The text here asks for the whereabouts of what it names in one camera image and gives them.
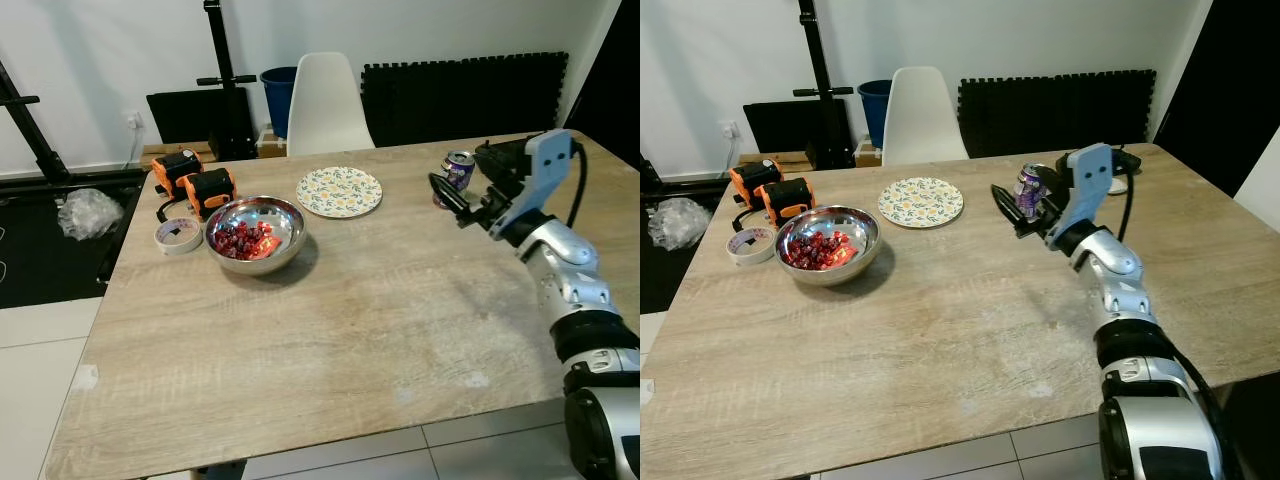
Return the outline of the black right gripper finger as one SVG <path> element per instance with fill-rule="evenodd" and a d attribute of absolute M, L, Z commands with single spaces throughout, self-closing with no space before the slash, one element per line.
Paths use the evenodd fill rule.
<path fill-rule="evenodd" d="M 526 140 L 499 143 L 486 141 L 474 150 L 474 160 L 490 183 L 522 183 L 529 175 L 526 143 Z"/>
<path fill-rule="evenodd" d="M 991 193 L 1001 214 L 1012 224 L 1016 238 L 1024 238 L 1030 234 L 1043 236 L 1041 221 L 1030 220 L 1007 189 L 1001 186 L 991 186 Z"/>
<path fill-rule="evenodd" d="M 447 177 L 431 173 L 429 183 L 433 191 L 433 202 L 438 207 L 451 211 L 456 218 L 474 216 L 475 211 L 470 207 L 463 193 Z"/>

